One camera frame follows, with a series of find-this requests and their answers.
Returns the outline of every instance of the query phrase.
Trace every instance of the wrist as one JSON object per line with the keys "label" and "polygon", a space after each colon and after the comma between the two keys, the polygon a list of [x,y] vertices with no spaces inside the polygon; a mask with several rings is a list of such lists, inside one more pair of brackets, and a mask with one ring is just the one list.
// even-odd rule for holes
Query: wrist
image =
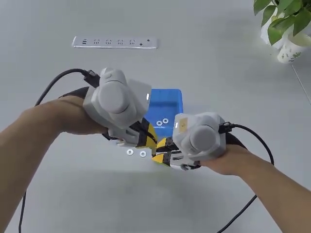
{"label": "wrist", "polygon": [[249,154],[245,157],[243,163],[240,165],[239,169],[236,170],[236,175],[243,180],[249,177],[256,176],[259,170],[273,167],[273,165],[254,154]]}
{"label": "wrist", "polygon": [[26,110],[21,118],[42,126],[47,133],[58,135],[62,132],[61,115],[53,101]]}

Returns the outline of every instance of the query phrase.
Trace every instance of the green leaf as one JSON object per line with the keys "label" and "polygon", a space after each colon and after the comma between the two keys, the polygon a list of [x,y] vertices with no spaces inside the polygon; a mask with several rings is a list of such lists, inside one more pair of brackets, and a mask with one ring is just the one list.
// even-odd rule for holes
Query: green leaf
{"label": "green leaf", "polygon": [[267,8],[264,9],[261,26],[265,25],[266,22],[268,22],[268,20],[271,18],[275,10],[276,10],[276,6],[272,6],[272,5],[267,6]]}
{"label": "green leaf", "polygon": [[255,0],[254,1],[254,13],[257,15],[259,11],[262,11],[264,8],[266,8],[271,0]]}
{"label": "green leaf", "polygon": [[290,16],[297,11],[299,11],[302,7],[302,0],[293,0],[293,2],[284,10],[285,18]]}
{"label": "green leaf", "polygon": [[287,18],[278,18],[273,21],[268,27],[268,37],[271,45],[274,45],[277,41],[279,41],[284,32],[294,24],[295,17],[289,16]]}
{"label": "green leaf", "polygon": [[311,21],[311,12],[303,8],[296,16],[293,36],[301,32]]}
{"label": "green leaf", "polygon": [[277,15],[281,14],[294,0],[280,0],[277,6]]}

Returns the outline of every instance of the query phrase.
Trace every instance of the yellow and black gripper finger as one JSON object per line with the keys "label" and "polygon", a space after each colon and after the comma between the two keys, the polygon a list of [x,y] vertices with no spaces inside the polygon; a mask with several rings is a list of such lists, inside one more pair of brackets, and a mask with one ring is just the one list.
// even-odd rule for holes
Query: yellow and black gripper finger
{"label": "yellow and black gripper finger", "polygon": [[159,154],[153,156],[152,160],[160,164],[171,166],[171,156],[172,156],[172,151],[174,150],[179,150],[179,149],[173,142],[173,138],[165,137],[157,143],[156,151]]}
{"label": "yellow and black gripper finger", "polygon": [[172,152],[160,153],[152,157],[152,161],[171,166],[171,155]]}
{"label": "yellow and black gripper finger", "polygon": [[170,152],[174,150],[179,150],[179,148],[173,142],[173,137],[165,137],[156,145],[157,152]]}
{"label": "yellow and black gripper finger", "polygon": [[156,155],[157,135],[152,124],[145,118],[140,123],[139,138],[136,148],[150,148],[151,155]]}

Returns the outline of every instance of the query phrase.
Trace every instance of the black wrist strap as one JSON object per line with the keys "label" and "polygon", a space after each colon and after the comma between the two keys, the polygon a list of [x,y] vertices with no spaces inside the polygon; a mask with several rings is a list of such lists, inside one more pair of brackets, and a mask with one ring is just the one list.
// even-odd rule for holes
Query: black wrist strap
{"label": "black wrist strap", "polygon": [[247,149],[243,143],[237,139],[235,136],[233,136],[231,133],[226,133],[225,134],[225,141],[227,145],[239,145],[245,149]]}
{"label": "black wrist strap", "polygon": [[80,97],[80,98],[85,99],[85,98],[86,98],[87,91],[88,91],[88,86],[82,87],[82,88],[80,88],[80,89],[77,89],[77,90],[75,90],[75,91],[71,91],[71,92],[66,93],[66,94],[63,94],[61,97],[65,97],[65,96],[76,96],[76,97]]}

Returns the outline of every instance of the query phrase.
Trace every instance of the metal washer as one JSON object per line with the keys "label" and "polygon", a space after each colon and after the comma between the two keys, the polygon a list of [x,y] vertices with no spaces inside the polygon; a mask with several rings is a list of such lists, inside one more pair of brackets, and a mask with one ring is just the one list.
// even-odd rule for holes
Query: metal washer
{"label": "metal washer", "polygon": [[146,157],[146,152],[144,151],[144,150],[142,150],[140,153],[139,153],[139,155],[141,156],[141,158],[144,158],[144,157]]}
{"label": "metal washer", "polygon": [[127,155],[132,155],[132,154],[134,154],[134,151],[132,149],[128,149],[126,153],[127,153]]}

